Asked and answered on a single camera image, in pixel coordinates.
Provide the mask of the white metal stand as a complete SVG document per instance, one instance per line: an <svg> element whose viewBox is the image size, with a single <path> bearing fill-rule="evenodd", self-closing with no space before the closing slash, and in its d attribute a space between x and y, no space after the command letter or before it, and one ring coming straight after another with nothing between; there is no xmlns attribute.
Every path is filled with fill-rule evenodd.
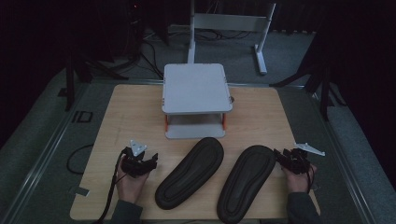
<svg viewBox="0 0 396 224"><path fill-rule="evenodd" d="M190 45L187 63L194 63L195 60L196 29L255 32L261 34L260 41L254 46L255 58L259 72L262 75L267 74L263 47L276 9L276 3L270 3L268 5L265 16L197 13L195 11L195 0L190 0L190 3Z"/></svg>

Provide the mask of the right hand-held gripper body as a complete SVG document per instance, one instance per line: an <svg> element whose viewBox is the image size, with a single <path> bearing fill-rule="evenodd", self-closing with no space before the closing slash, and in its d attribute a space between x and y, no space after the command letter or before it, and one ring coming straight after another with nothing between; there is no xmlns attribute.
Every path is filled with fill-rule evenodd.
<svg viewBox="0 0 396 224"><path fill-rule="evenodd" d="M319 156L325 156L324 151L320 151L314 147L311 147L307 143L295 143L295 148L289 150L290 152L290 171L299 175L308 172L310 168L310 161L307 159L307 153L313 153Z"/></svg>

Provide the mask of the metal frame rail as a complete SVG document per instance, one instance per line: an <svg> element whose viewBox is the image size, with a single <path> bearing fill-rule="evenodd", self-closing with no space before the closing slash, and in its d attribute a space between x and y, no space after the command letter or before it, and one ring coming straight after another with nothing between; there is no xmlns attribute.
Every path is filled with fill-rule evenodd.
<svg viewBox="0 0 396 224"><path fill-rule="evenodd" d="M68 105L57 95L61 85L49 85L0 149L0 224L19 219L88 87L79 84Z"/></svg>
<svg viewBox="0 0 396 224"><path fill-rule="evenodd" d="M382 181L382 168L360 125L347 106L329 98L325 129L332 141L333 159L362 224L378 224L375 215L375 181Z"/></svg>

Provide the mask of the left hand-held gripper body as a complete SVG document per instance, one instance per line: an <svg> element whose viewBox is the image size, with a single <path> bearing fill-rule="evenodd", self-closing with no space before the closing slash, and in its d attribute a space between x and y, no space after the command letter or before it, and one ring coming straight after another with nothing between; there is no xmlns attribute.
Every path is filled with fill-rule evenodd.
<svg viewBox="0 0 396 224"><path fill-rule="evenodd" d="M141 168L145 164L144 156L147 148L146 145L131 140L130 145L122 151L123 158L120 165L122 171L131 177L141 176Z"/></svg>

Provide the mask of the black shoe insole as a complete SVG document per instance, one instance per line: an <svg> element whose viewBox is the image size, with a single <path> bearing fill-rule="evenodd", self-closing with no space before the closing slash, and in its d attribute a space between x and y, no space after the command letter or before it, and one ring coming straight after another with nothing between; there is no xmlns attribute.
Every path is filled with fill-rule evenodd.
<svg viewBox="0 0 396 224"><path fill-rule="evenodd" d="M217 215L224 224L237 224L244 218L275 164L273 150L265 146L251 146L241 153L217 203Z"/></svg>
<svg viewBox="0 0 396 224"><path fill-rule="evenodd" d="M223 157L219 140L201 139L156 189L156 204L170 210L184 203L219 169Z"/></svg>

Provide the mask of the black tripod stand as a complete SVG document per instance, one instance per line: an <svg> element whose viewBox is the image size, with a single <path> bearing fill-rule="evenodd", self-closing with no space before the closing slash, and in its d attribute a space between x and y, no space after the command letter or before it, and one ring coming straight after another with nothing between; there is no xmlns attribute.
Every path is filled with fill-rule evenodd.
<svg viewBox="0 0 396 224"><path fill-rule="evenodd" d="M116 72L112 71L110 68L105 67L103 64L94 60L92 57L88 56L76 47L70 47L67 50L66 60L65 60L65 77L66 77L66 87L64 90L64 95L66 97L65 110L69 111L75 102L75 74L82 82L90 83L92 81L92 75L86 63L91 64L93 67L102 70L107 75L118 80L127 80L127 77L123 77Z"/></svg>
<svg viewBox="0 0 396 224"><path fill-rule="evenodd" d="M336 95L334 89L331 87L331 66L328 63L313 63L306 68L299 68L297 72L279 82L270 84L270 87L282 88L289 85L291 82L309 75L310 78L304 84L306 92L315 93L318 88L321 88L319 98L319 112L325 121L329 120L328 109L330 94L333 95L335 101L340 105L345 105L344 102Z"/></svg>

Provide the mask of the white two-tier shoe rack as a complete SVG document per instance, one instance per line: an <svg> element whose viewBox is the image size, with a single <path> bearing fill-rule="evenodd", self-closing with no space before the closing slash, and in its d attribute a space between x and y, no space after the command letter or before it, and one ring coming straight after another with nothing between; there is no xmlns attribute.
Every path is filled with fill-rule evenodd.
<svg viewBox="0 0 396 224"><path fill-rule="evenodd" d="M172 63L164 68L162 111L169 139L223 137L233 110L219 63Z"/></svg>

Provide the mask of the person's right hand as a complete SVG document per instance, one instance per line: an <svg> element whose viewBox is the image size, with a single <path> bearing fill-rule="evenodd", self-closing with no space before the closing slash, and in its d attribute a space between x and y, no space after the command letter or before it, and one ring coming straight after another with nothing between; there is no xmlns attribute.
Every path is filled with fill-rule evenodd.
<svg viewBox="0 0 396 224"><path fill-rule="evenodd" d="M284 167L281 167L281 170L286 176L289 193L308 193L311 190L312 184L314 182L317 167L311 164L308 172L300 175L297 175Z"/></svg>

